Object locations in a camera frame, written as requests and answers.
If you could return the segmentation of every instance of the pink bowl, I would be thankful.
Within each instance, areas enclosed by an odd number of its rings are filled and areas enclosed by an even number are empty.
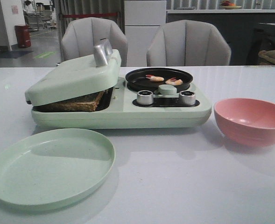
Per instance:
[[[275,144],[275,104],[248,98],[230,98],[214,106],[216,123],[231,140],[253,147]]]

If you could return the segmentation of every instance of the lid handle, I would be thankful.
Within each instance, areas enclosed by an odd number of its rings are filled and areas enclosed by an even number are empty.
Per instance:
[[[94,58],[96,61],[96,66],[101,67],[108,65],[108,57],[113,53],[113,49],[108,39],[101,39],[94,46]]]

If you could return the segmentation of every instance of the countertop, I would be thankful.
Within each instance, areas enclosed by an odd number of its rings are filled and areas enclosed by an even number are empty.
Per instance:
[[[196,9],[196,10],[167,10],[168,14],[231,14],[231,13],[275,13],[275,9]]]
[[[275,103],[275,66],[175,67],[189,72],[212,104],[224,98]],[[48,129],[24,92],[53,68],[0,68],[0,153]],[[138,68],[121,68],[120,76]],[[105,129],[116,150],[102,186],[47,212],[0,202],[0,224],[275,224],[275,145],[246,147],[218,129],[212,113],[193,128]]]

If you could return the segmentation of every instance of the floor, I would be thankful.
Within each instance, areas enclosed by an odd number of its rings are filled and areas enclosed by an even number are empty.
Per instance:
[[[33,51],[19,58],[0,58],[0,67],[55,67],[62,61],[57,29],[30,32],[31,46],[15,51]]]

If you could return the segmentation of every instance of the silver knob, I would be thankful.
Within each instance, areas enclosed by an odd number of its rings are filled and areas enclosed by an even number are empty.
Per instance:
[[[154,102],[153,92],[149,90],[141,90],[137,93],[136,101],[140,105],[151,105]]]
[[[194,105],[196,101],[195,93],[191,91],[179,92],[179,103],[183,105]]]

